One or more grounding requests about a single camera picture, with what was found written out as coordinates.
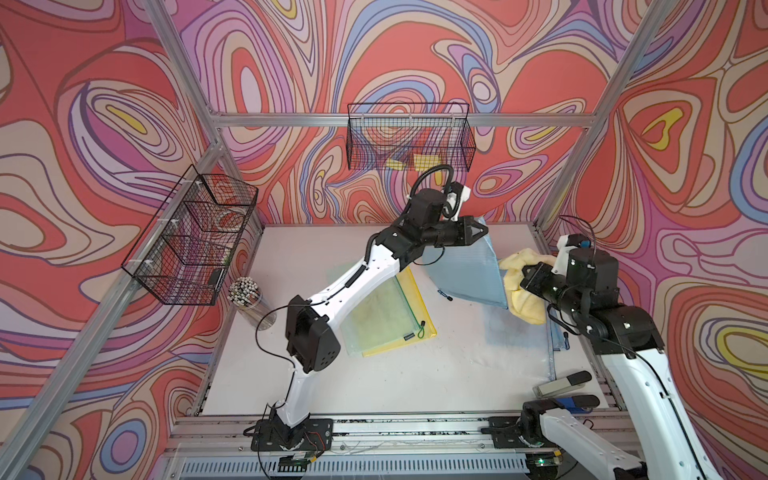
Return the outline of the white blue-zip document bag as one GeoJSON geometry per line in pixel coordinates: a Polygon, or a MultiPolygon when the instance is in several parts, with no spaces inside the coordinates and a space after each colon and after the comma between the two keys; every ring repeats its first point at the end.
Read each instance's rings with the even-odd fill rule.
{"type": "Polygon", "coordinates": [[[532,325],[496,306],[482,306],[483,343],[478,362],[536,381],[556,377],[548,324],[532,325]]]}

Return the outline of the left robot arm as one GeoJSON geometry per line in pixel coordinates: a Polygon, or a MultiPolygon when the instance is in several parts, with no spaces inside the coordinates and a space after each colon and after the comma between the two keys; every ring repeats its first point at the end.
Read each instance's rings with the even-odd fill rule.
{"type": "Polygon", "coordinates": [[[470,195],[470,188],[454,180],[452,166],[428,168],[417,177],[402,213],[369,237],[360,261],[312,297],[297,295],[283,307],[287,354],[280,358],[293,372],[285,399],[270,408],[272,422],[293,431],[309,418],[316,377],[339,355],[340,325],[366,297],[419,262],[426,248],[471,246],[488,234],[486,225],[460,214],[470,195]]]}

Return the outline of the blue document bag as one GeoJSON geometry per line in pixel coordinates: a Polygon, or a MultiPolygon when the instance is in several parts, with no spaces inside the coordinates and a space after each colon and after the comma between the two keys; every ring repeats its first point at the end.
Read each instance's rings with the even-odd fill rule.
{"type": "Polygon", "coordinates": [[[435,286],[451,297],[508,307],[502,271],[488,235],[470,246],[426,247],[419,263],[435,286]]]}

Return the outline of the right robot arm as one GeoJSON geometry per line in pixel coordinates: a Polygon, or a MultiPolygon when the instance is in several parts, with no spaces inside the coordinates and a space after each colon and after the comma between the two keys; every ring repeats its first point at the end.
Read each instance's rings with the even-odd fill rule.
{"type": "Polygon", "coordinates": [[[557,400],[525,403],[527,442],[563,448],[598,479],[717,479],[673,381],[650,314],[619,300],[618,261],[583,234],[560,237],[554,265],[523,269],[522,288],[564,314],[607,368],[641,444],[641,457],[614,446],[557,400]]]}

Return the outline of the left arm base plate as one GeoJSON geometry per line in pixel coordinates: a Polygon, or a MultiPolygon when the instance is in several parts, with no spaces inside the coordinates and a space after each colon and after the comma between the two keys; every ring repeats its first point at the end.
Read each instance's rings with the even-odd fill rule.
{"type": "Polygon", "coordinates": [[[333,420],[307,418],[294,427],[279,417],[259,420],[243,431],[254,452],[325,452],[333,443],[333,420]]]}

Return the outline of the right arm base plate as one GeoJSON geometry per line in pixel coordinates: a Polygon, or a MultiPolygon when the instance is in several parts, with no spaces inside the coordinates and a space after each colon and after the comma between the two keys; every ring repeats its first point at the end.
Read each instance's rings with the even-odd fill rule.
{"type": "Polygon", "coordinates": [[[520,416],[490,417],[488,425],[482,427],[480,432],[491,436],[496,449],[558,447],[544,436],[538,415],[523,413],[520,416]]]}

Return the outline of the yellow wiping cloth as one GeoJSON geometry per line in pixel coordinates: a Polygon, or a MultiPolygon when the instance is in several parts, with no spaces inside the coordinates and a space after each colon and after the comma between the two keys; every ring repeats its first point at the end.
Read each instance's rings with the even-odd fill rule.
{"type": "Polygon", "coordinates": [[[523,268],[536,266],[541,262],[554,266],[555,261],[554,256],[540,255],[530,248],[522,249],[499,261],[499,269],[505,272],[503,286],[508,310],[512,315],[531,325],[543,325],[546,322],[546,302],[521,286],[524,279],[523,268]]]}

